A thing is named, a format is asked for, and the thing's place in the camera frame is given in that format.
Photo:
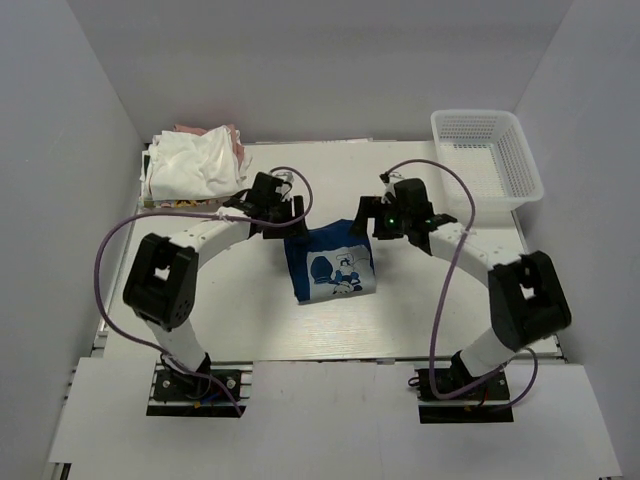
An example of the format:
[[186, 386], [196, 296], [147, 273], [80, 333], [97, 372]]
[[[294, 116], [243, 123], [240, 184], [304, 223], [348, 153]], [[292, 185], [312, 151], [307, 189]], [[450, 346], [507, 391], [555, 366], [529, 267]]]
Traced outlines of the blue printed t shirt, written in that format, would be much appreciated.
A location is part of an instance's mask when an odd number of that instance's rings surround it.
[[318, 303], [373, 294], [377, 280], [369, 237], [350, 233], [353, 222], [337, 220], [305, 238], [284, 241], [284, 252], [298, 303]]

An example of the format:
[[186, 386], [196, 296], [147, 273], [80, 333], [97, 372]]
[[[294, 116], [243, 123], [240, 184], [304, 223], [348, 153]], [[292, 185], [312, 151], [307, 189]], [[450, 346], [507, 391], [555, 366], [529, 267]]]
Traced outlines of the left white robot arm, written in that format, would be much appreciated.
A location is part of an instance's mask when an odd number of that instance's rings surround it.
[[232, 195], [212, 215], [189, 213], [196, 225], [169, 236], [148, 234], [140, 242], [123, 290], [124, 303], [152, 331], [171, 369], [203, 378], [210, 359], [190, 322], [199, 270], [236, 244], [309, 236], [306, 216], [313, 206], [293, 196], [291, 167], [260, 172], [251, 188]]

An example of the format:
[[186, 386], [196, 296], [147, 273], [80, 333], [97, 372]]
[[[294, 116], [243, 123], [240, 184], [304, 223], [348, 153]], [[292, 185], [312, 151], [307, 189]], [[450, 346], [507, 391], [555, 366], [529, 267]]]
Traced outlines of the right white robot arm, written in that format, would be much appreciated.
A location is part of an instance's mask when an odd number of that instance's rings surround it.
[[490, 326], [452, 357], [452, 389], [477, 384], [519, 351], [571, 324], [568, 302], [546, 253], [522, 254], [472, 240], [468, 227], [435, 212], [420, 179], [387, 180], [385, 186], [381, 196], [360, 198], [351, 234], [362, 236], [372, 226], [379, 240], [405, 238], [488, 290]]

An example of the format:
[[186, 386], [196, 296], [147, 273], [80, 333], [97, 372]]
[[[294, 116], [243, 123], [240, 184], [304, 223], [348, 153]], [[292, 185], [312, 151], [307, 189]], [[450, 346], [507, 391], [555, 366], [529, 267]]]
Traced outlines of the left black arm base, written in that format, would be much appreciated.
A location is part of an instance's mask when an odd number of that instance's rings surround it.
[[[252, 364], [213, 363], [210, 375], [229, 391], [241, 412], [248, 404]], [[158, 361], [152, 377], [146, 415], [149, 417], [240, 418], [223, 389], [207, 379], [188, 380]]]

